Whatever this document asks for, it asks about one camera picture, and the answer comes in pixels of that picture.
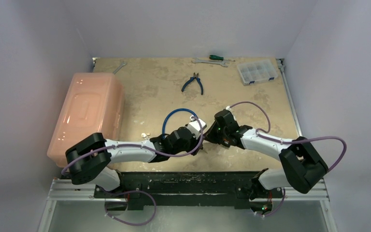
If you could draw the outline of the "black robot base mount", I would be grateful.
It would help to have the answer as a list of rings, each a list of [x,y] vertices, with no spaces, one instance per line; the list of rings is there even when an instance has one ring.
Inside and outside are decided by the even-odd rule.
[[[106,193],[96,185],[73,185],[75,193],[89,193],[89,199],[122,202],[128,200],[129,210],[152,206],[229,206],[235,209],[254,207],[282,198],[277,189],[251,198],[251,180],[256,171],[228,172],[121,172],[121,187]]]

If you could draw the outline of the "silver wrench near screwdriver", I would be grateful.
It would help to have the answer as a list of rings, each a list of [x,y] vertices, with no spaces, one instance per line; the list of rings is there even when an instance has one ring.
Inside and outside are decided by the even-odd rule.
[[[227,68],[227,61],[214,61],[214,60],[204,60],[204,59],[199,59],[199,58],[193,58],[191,60],[192,63],[198,64],[198,63],[206,63],[206,64],[213,64],[213,65],[220,65],[222,67]]]

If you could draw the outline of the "clear plastic organizer box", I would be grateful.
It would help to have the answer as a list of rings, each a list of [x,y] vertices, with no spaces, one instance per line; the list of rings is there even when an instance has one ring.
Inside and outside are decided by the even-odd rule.
[[[245,86],[273,81],[278,77],[277,70],[268,58],[238,64],[237,70]]]

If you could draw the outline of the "green-handled screwdriver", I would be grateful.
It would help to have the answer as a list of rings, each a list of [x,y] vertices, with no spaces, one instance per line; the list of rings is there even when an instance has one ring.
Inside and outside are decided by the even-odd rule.
[[[217,61],[232,61],[232,62],[235,62],[236,60],[234,59],[228,59],[228,58],[224,58],[224,57],[221,57],[221,56],[217,56],[217,55],[209,55],[209,59],[211,60],[217,60]]]

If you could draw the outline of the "small silver wrench left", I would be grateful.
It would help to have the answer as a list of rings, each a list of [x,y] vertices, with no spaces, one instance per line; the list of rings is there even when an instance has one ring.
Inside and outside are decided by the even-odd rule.
[[[115,68],[115,70],[113,71],[113,74],[116,74],[120,69],[122,69],[126,65],[127,63],[125,61],[122,61],[120,65],[117,68]]]

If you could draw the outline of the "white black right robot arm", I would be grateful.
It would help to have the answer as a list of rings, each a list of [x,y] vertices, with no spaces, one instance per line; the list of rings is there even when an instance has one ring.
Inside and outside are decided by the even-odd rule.
[[[215,114],[204,139],[225,147],[253,150],[280,161],[281,169],[264,169],[251,180],[251,198],[263,197],[275,188],[292,187],[308,193],[328,173],[328,166],[305,137],[295,140],[265,136],[256,129],[240,126],[229,110]]]

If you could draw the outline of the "pink plastic storage box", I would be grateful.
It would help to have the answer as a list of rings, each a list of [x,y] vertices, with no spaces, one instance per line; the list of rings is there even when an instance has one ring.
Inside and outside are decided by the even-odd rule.
[[[47,156],[58,167],[67,165],[65,152],[95,132],[117,140],[125,103],[124,86],[107,72],[78,72],[73,75]]]

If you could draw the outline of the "small silver keys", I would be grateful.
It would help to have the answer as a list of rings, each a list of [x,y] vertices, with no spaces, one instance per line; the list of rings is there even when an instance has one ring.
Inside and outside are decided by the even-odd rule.
[[[142,133],[142,134],[141,134],[142,138],[143,138],[143,139],[146,139],[146,140],[149,139],[149,136],[150,136],[150,135],[151,135],[150,133]]]

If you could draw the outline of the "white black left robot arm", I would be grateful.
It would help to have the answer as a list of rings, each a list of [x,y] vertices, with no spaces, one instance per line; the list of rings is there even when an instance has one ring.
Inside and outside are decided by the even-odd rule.
[[[123,195],[125,185],[117,171],[108,168],[110,163],[155,163],[195,155],[202,147],[204,129],[206,124],[197,120],[171,134],[132,143],[105,139],[96,132],[66,151],[67,165],[61,173],[69,175],[74,185],[92,183],[118,198]]]

